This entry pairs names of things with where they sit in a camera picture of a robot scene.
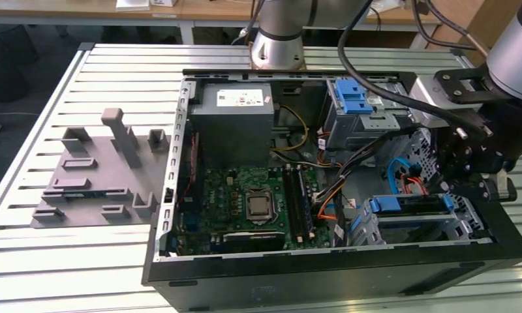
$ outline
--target black cable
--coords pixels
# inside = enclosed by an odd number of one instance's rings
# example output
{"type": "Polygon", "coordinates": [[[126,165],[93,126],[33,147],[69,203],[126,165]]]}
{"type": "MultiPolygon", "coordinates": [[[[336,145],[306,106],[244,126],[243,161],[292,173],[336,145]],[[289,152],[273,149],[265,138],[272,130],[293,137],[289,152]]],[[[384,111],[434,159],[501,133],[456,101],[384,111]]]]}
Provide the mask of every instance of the black cable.
{"type": "MultiPolygon", "coordinates": [[[[255,21],[257,20],[259,12],[261,11],[261,8],[263,8],[263,4],[264,4],[264,0],[259,0],[257,7],[256,7],[256,10],[255,10],[255,13],[253,13],[253,17],[249,19],[249,23],[248,23],[247,27],[243,29],[243,31],[245,31],[245,34],[243,36],[249,34],[249,32],[251,32],[251,30],[253,28],[255,21]]],[[[231,45],[235,45],[240,38],[241,37],[237,37],[236,39],[233,39],[231,45]]]]}
{"type": "Polygon", "coordinates": [[[372,7],[368,7],[368,9],[371,11],[374,11],[374,13],[376,15],[376,29],[375,29],[375,31],[380,31],[380,14],[379,14],[379,11],[375,10],[372,7]]]}
{"type": "Polygon", "coordinates": [[[351,34],[351,30],[359,20],[362,19],[363,15],[366,14],[366,11],[368,9],[368,6],[371,5],[371,0],[366,1],[366,4],[363,5],[363,8],[360,9],[359,13],[356,14],[356,17],[354,18],[350,26],[344,29],[340,40],[338,42],[338,58],[340,59],[342,65],[346,68],[346,71],[352,76],[352,78],[359,82],[364,88],[372,92],[375,95],[380,96],[382,98],[396,102],[402,104],[403,106],[412,108],[418,111],[422,111],[427,114],[431,114],[436,117],[439,117],[444,122],[447,122],[452,127],[460,127],[469,134],[473,134],[477,139],[483,139],[487,135],[483,129],[481,129],[478,126],[467,122],[462,117],[459,117],[456,114],[454,114],[450,111],[446,111],[416,99],[408,98],[400,94],[392,93],[391,91],[380,88],[378,85],[371,83],[366,77],[356,71],[352,64],[348,61],[348,58],[346,56],[344,52],[344,46],[346,41],[348,40],[348,36],[351,34]]]}
{"type": "Polygon", "coordinates": [[[459,33],[462,36],[466,36],[469,34],[469,31],[459,26],[459,24],[454,23],[450,19],[446,18],[444,15],[439,12],[439,10],[435,8],[435,5],[431,3],[431,0],[426,0],[426,4],[428,7],[428,10],[431,13],[434,13],[434,16],[439,19],[439,21],[443,22],[444,25],[447,25],[456,33],[459,33]]]}
{"type": "Polygon", "coordinates": [[[411,12],[414,13],[415,26],[418,27],[418,32],[419,32],[419,35],[423,37],[423,39],[426,39],[426,41],[430,44],[435,44],[436,46],[443,46],[443,47],[456,48],[456,49],[465,49],[465,50],[475,50],[475,47],[471,46],[470,44],[459,44],[456,42],[446,42],[446,41],[442,41],[442,40],[436,40],[435,38],[428,36],[426,30],[423,29],[423,25],[422,25],[422,22],[420,22],[418,9],[415,7],[416,6],[416,2],[418,2],[418,0],[411,0],[411,12]]]}
{"type": "MultiPolygon", "coordinates": [[[[256,0],[251,0],[249,20],[253,18],[253,14],[255,14],[255,2],[256,2],[256,0]]],[[[245,45],[247,45],[248,39],[249,39],[249,33],[247,33],[247,35],[245,35],[245,39],[244,39],[245,45]]]]}
{"type": "Polygon", "coordinates": [[[410,127],[400,130],[395,130],[392,132],[387,132],[383,135],[380,135],[374,141],[367,143],[360,149],[358,149],[358,151],[350,156],[348,160],[344,162],[343,166],[340,167],[340,170],[336,173],[336,179],[334,181],[334,184],[320,191],[318,195],[318,199],[324,198],[323,196],[331,191],[334,191],[342,185],[342,183],[346,181],[346,178],[350,176],[352,172],[352,168],[376,154],[378,150],[383,147],[384,143],[390,139],[398,136],[412,134],[416,130],[418,127],[410,127]]]}

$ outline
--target cable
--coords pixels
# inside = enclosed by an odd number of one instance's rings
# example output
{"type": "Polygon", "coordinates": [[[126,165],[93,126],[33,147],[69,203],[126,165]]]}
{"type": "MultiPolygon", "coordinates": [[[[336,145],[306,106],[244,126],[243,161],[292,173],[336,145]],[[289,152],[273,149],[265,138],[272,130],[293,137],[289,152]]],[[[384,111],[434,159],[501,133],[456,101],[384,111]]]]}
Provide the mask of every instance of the cable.
{"type": "MultiPolygon", "coordinates": [[[[251,0],[249,19],[253,18],[253,14],[255,14],[255,1],[256,1],[256,0],[251,0]]],[[[245,43],[245,45],[247,45],[248,39],[249,39],[249,33],[245,34],[245,39],[243,40],[244,43],[245,43]]]]}
{"type": "Polygon", "coordinates": [[[459,26],[450,19],[447,19],[444,15],[442,15],[440,11],[436,9],[431,0],[426,0],[426,4],[428,7],[428,10],[431,11],[431,13],[434,13],[434,16],[436,16],[436,18],[440,20],[440,22],[443,22],[443,24],[447,25],[456,33],[459,33],[462,36],[465,36],[466,39],[469,39],[471,45],[478,50],[478,52],[482,54],[482,56],[487,57],[489,49],[487,49],[486,45],[483,45],[481,43],[481,41],[470,34],[470,32],[462,26],[459,26]]]}
{"type": "Polygon", "coordinates": [[[295,149],[299,149],[303,147],[303,145],[306,144],[307,142],[307,139],[308,139],[308,128],[307,128],[307,124],[306,122],[303,121],[301,117],[299,116],[299,114],[288,107],[288,106],[284,106],[283,104],[280,105],[280,107],[283,109],[285,109],[295,117],[296,119],[300,121],[301,125],[303,125],[303,139],[300,141],[299,144],[293,145],[292,147],[280,147],[280,148],[272,148],[271,151],[292,151],[295,149]]]}
{"type": "Polygon", "coordinates": [[[330,193],[332,190],[338,189],[339,185],[344,182],[347,176],[351,174],[352,167],[358,166],[364,160],[371,158],[376,151],[380,149],[380,147],[384,145],[384,143],[392,139],[396,136],[403,136],[412,134],[418,130],[418,127],[410,127],[400,130],[395,130],[391,132],[384,133],[378,137],[372,142],[367,143],[348,158],[343,166],[340,167],[340,170],[336,173],[336,179],[334,181],[334,184],[324,188],[316,196],[316,200],[320,201],[320,199],[324,198],[327,193],[330,193]]]}
{"type": "Polygon", "coordinates": [[[420,22],[420,17],[419,17],[418,8],[416,8],[416,2],[418,2],[418,0],[411,0],[411,12],[414,13],[415,26],[418,27],[418,32],[419,32],[420,36],[423,37],[423,39],[426,39],[426,41],[430,44],[435,44],[436,46],[458,48],[458,49],[465,49],[465,50],[475,50],[475,47],[471,46],[470,44],[459,44],[456,42],[446,42],[446,41],[442,41],[442,40],[432,38],[427,34],[426,30],[423,29],[422,22],[420,22]]]}
{"type": "Polygon", "coordinates": [[[404,174],[400,175],[402,192],[403,192],[404,194],[408,194],[410,192],[408,192],[408,189],[406,189],[406,184],[404,184],[404,182],[403,182],[403,177],[404,177],[404,174]]]}
{"type": "Polygon", "coordinates": [[[375,10],[372,7],[368,7],[368,9],[371,11],[374,11],[374,13],[376,15],[376,28],[375,28],[375,31],[380,31],[380,14],[379,14],[379,11],[375,10]]]}
{"type": "MultiPolygon", "coordinates": [[[[195,154],[193,151],[195,151],[195,135],[192,135],[192,137],[191,137],[191,158],[193,158],[193,154],[195,154]]],[[[188,185],[185,187],[184,193],[181,194],[181,198],[177,201],[177,206],[180,205],[180,203],[185,199],[185,195],[188,194],[188,191],[191,188],[191,181],[193,180],[193,176],[195,176],[193,161],[191,161],[189,181],[188,181],[188,185]]]]}
{"type": "Polygon", "coordinates": [[[306,164],[306,165],[310,165],[310,166],[314,166],[316,168],[330,168],[330,166],[322,166],[319,164],[315,164],[315,163],[311,163],[311,162],[303,162],[303,161],[295,161],[295,160],[291,160],[289,158],[287,158],[281,153],[279,153],[277,151],[272,151],[272,153],[277,156],[279,159],[281,159],[285,163],[296,163],[296,164],[306,164]]]}
{"type": "MultiPolygon", "coordinates": [[[[293,146],[292,141],[289,139],[289,136],[285,137],[285,143],[288,144],[289,147],[293,146]]],[[[303,156],[301,152],[299,152],[297,149],[293,150],[293,152],[297,154],[297,157],[299,157],[300,161],[310,162],[308,159],[303,156]]]]}
{"type": "Polygon", "coordinates": [[[414,178],[408,177],[408,178],[406,178],[406,179],[407,179],[408,181],[411,181],[411,182],[414,183],[415,186],[418,186],[419,191],[420,191],[420,194],[427,194],[426,189],[423,188],[423,186],[419,184],[419,182],[418,182],[414,178]]]}
{"type": "Polygon", "coordinates": [[[388,186],[391,187],[392,194],[398,194],[398,188],[396,188],[396,184],[394,183],[394,172],[392,172],[395,162],[400,163],[407,168],[411,167],[410,162],[404,158],[394,158],[391,160],[391,163],[388,163],[388,167],[386,168],[386,176],[388,179],[388,186]]]}
{"type": "Polygon", "coordinates": [[[380,96],[382,98],[384,98],[392,102],[396,102],[396,103],[404,105],[406,107],[408,107],[411,109],[415,109],[418,111],[422,111],[427,114],[431,114],[431,115],[439,117],[452,127],[463,128],[463,130],[467,133],[471,133],[477,137],[477,139],[485,138],[487,135],[486,135],[486,132],[483,131],[483,129],[481,129],[478,126],[475,126],[474,124],[467,122],[467,120],[465,120],[456,114],[454,114],[452,112],[446,111],[446,110],[443,110],[443,109],[440,109],[440,108],[438,108],[438,107],[435,107],[435,106],[432,106],[432,105],[430,105],[416,99],[408,98],[403,95],[392,93],[391,91],[380,88],[378,85],[371,83],[366,79],[366,77],[354,68],[354,66],[350,63],[348,58],[346,56],[346,51],[344,51],[346,41],[348,40],[351,30],[352,30],[354,26],[356,25],[356,23],[359,22],[359,20],[362,19],[363,14],[366,13],[366,11],[368,9],[370,4],[371,4],[371,0],[367,0],[366,4],[363,5],[363,8],[360,9],[359,13],[356,14],[356,17],[352,19],[350,26],[344,29],[342,36],[340,36],[340,40],[338,42],[338,58],[340,59],[340,62],[346,68],[346,71],[352,76],[352,78],[359,82],[359,84],[362,86],[364,86],[364,88],[370,92],[372,92],[375,95],[380,96]]]}
{"type": "Polygon", "coordinates": [[[348,198],[344,196],[344,194],[343,194],[342,192],[340,192],[340,196],[342,196],[342,198],[346,200],[346,203],[351,206],[351,208],[352,208],[352,209],[358,209],[356,206],[355,206],[355,204],[356,204],[355,201],[356,201],[356,200],[354,199],[354,204],[351,204],[348,198]]]}
{"type": "Polygon", "coordinates": [[[26,113],[26,112],[10,112],[10,113],[0,113],[0,115],[32,115],[32,116],[41,116],[37,113],[26,113]]]}
{"type": "Polygon", "coordinates": [[[332,194],[324,200],[323,205],[320,206],[319,212],[316,213],[316,218],[323,219],[323,220],[335,220],[336,219],[335,216],[332,216],[332,215],[323,215],[323,213],[324,213],[324,208],[326,208],[328,202],[331,201],[331,199],[332,199],[334,195],[336,194],[336,192],[340,191],[343,185],[344,184],[342,184],[339,186],[339,188],[332,192],[332,194]]]}
{"type": "Polygon", "coordinates": [[[240,34],[237,35],[236,39],[233,39],[231,45],[235,45],[237,43],[237,41],[243,37],[245,37],[247,34],[249,34],[249,32],[253,28],[253,25],[255,25],[255,21],[257,20],[257,17],[259,17],[259,12],[261,11],[263,4],[264,4],[264,0],[259,0],[257,7],[256,7],[256,10],[253,13],[253,17],[249,19],[249,24],[247,25],[247,27],[244,29],[240,30],[240,34]]]}

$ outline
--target aluminum extrusion table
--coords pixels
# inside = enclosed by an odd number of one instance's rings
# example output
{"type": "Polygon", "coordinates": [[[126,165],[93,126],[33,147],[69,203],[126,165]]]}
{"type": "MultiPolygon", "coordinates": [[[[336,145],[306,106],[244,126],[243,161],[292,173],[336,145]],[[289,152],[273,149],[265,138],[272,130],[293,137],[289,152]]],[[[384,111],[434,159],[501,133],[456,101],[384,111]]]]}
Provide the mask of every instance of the aluminum extrusion table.
{"type": "MultiPolygon", "coordinates": [[[[228,46],[82,45],[0,184],[0,312],[175,312],[141,286],[148,225],[34,230],[40,202],[66,127],[92,136],[104,108],[125,112],[136,135],[171,131],[184,68],[248,68],[247,49],[228,46]]],[[[362,70],[431,74],[465,66],[446,52],[348,50],[362,70]]],[[[311,70],[342,69],[336,50],[306,48],[311,70]]],[[[518,200],[505,208],[522,234],[522,160],[511,178],[518,200]]],[[[257,308],[240,312],[522,312],[522,264],[482,274],[436,295],[257,308]]]]}

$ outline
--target yellow wire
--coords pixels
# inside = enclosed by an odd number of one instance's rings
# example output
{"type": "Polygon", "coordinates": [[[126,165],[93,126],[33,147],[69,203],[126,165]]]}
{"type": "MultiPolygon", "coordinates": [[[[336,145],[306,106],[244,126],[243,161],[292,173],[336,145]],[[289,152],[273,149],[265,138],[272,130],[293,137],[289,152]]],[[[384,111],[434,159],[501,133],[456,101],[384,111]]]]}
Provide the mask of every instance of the yellow wire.
{"type": "Polygon", "coordinates": [[[307,142],[308,129],[307,129],[307,124],[303,121],[303,119],[300,118],[299,114],[288,106],[284,106],[283,104],[280,106],[283,108],[285,108],[289,111],[289,113],[292,113],[292,115],[300,121],[300,123],[303,125],[303,139],[301,139],[301,142],[299,144],[293,145],[292,147],[272,148],[271,151],[292,151],[292,150],[296,150],[307,142]]]}

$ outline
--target metal bracket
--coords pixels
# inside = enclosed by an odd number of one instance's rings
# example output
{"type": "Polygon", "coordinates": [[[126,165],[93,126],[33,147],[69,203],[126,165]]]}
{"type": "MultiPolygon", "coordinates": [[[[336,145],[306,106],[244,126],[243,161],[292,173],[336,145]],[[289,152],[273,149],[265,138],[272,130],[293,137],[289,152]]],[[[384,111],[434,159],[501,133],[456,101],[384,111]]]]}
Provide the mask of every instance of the metal bracket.
{"type": "Polygon", "coordinates": [[[386,112],[374,112],[371,115],[359,115],[366,130],[399,130],[400,125],[392,114],[386,112]]]}

